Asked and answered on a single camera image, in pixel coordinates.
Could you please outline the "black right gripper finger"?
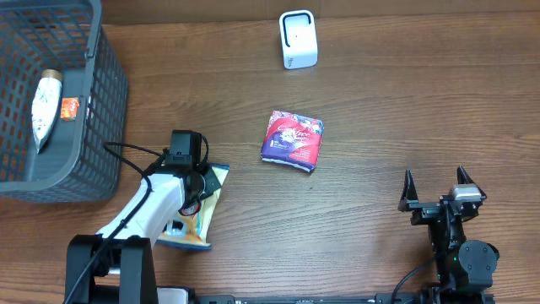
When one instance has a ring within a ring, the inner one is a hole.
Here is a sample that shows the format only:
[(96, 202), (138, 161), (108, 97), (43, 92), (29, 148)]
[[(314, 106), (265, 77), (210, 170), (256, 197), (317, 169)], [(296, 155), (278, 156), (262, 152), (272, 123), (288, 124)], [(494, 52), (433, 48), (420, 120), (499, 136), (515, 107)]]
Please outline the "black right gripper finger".
[(412, 212), (419, 207), (419, 198), (413, 181), (412, 172), (407, 169), (405, 172), (404, 186), (397, 209), (401, 212)]
[(480, 192), (481, 199), (486, 199), (487, 194), (482, 190), (480, 186), (478, 186), (474, 180), (467, 174), (467, 171), (464, 169), (463, 166), (458, 166), (456, 169), (456, 176), (457, 181), (459, 184), (474, 184), (478, 191)]

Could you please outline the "gold blue wipes packet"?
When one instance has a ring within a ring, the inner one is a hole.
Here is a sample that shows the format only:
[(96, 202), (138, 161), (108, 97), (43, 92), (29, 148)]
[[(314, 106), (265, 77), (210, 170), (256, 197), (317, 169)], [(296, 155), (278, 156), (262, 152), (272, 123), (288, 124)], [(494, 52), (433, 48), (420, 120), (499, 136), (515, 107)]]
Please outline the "gold blue wipes packet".
[(211, 244), (207, 242), (208, 230), (221, 188), (229, 172), (229, 165), (211, 163), (210, 170), (205, 176), (206, 189), (201, 196), (199, 211), (188, 216), (182, 213), (175, 214), (167, 222), (157, 242), (186, 250), (210, 250)]

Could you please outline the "red purple pad package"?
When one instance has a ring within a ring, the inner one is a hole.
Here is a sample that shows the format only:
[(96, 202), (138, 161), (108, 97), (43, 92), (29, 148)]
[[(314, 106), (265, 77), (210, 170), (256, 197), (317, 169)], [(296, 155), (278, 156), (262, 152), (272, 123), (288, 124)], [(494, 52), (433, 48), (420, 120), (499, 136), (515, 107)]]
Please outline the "red purple pad package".
[(319, 119), (273, 111), (262, 144), (262, 160), (312, 173), (323, 134), (324, 123)]

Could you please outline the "small orange packet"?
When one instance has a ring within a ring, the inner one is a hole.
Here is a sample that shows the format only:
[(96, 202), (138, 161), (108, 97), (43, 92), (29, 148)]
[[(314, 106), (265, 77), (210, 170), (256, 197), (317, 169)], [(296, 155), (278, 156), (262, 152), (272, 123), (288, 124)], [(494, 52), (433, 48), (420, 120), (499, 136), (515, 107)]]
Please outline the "small orange packet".
[(78, 97), (62, 98), (60, 118), (63, 121), (75, 121), (80, 107)]

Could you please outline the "white tube with gold cap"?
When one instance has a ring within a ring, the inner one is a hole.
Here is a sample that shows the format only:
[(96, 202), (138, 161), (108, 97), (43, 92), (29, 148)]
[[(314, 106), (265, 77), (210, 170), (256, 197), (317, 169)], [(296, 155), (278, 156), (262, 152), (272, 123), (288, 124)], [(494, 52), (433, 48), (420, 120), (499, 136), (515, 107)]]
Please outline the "white tube with gold cap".
[(48, 140), (57, 119), (62, 95), (62, 74), (54, 69), (42, 72), (31, 104), (31, 122), (36, 153)]

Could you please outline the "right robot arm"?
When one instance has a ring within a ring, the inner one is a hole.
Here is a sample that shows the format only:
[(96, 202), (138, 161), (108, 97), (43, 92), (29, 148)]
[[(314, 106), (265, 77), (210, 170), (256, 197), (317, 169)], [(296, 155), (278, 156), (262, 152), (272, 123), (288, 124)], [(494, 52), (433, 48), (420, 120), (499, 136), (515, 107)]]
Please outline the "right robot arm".
[(410, 278), (431, 265), (438, 281), (424, 285), (412, 303), (493, 303), (485, 291), (493, 285), (493, 273), (500, 258), (490, 243), (468, 240), (463, 224), (479, 214), (486, 193), (462, 166), (456, 169), (457, 184), (436, 202), (422, 203), (410, 170), (405, 172), (402, 196), (397, 209), (410, 212), (412, 225), (426, 225), (433, 257), (406, 274), (392, 291), (391, 303), (404, 303), (400, 289)]

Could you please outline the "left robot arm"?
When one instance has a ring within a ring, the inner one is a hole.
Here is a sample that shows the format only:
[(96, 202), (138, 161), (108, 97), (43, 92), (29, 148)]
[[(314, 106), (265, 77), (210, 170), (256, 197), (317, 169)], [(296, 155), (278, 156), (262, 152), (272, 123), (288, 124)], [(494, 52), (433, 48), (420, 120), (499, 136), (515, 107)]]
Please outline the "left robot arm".
[(159, 286), (153, 248), (161, 242), (189, 250), (208, 250), (208, 230), (229, 167), (212, 164), (202, 202), (187, 211), (184, 180), (153, 174), (119, 215), (93, 235), (76, 235), (67, 248), (66, 303), (195, 302), (186, 287)]

